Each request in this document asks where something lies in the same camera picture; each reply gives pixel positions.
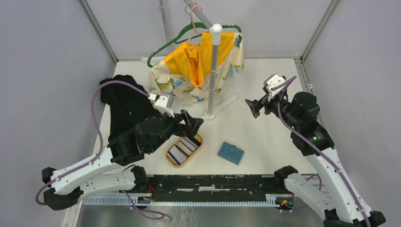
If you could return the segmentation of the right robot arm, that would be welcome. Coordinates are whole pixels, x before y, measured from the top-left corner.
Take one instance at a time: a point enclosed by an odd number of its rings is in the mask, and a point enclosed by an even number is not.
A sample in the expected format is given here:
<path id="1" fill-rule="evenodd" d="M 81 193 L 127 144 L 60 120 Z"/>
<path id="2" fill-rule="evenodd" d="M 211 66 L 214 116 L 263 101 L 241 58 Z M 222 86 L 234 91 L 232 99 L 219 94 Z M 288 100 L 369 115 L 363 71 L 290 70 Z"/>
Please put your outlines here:
<path id="1" fill-rule="evenodd" d="M 384 214 L 372 210 L 352 184 L 333 140 L 317 121 L 320 107 L 315 96 L 298 92 L 290 102 L 280 93 L 272 99 L 265 95 L 245 102 L 254 118 L 264 109 L 266 115 L 274 114 L 291 131 L 293 144 L 314 167 L 328 194 L 312 186 L 292 166 L 274 173 L 277 192 L 297 195 L 319 215 L 325 227 L 378 227 L 386 222 Z"/>

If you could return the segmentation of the yellow box of cards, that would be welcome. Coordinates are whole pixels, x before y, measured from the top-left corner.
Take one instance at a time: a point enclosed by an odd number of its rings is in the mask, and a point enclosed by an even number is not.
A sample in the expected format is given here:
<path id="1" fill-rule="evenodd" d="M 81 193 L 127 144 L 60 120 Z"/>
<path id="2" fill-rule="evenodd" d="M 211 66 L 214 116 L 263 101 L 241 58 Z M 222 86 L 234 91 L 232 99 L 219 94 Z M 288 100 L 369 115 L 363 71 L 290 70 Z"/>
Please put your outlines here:
<path id="1" fill-rule="evenodd" d="M 166 159 L 173 167 L 183 167 L 198 153 L 202 145 L 203 138 L 199 134 L 193 138 L 181 137 L 166 151 Z"/>

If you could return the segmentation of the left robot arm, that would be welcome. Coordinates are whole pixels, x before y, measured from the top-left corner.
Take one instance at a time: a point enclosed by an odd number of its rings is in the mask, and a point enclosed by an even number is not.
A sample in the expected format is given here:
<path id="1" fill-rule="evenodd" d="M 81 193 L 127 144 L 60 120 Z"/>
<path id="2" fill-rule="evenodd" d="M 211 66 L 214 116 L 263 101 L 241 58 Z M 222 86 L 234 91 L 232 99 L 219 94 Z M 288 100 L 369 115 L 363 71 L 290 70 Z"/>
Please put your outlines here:
<path id="1" fill-rule="evenodd" d="M 111 191 L 144 192 L 149 180 L 143 167 L 134 166 L 130 171 L 106 175 L 111 170 L 128 166 L 152 154 L 172 136 L 194 138 L 204 119 L 191 117 L 186 110 L 172 116 L 150 116 L 137 123 L 134 128 L 111 140 L 100 151 L 69 167 L 42 170 L 44 188 L 38 194 L 52 210 L 64 210 L 79 201 L 97 194 Z"/>

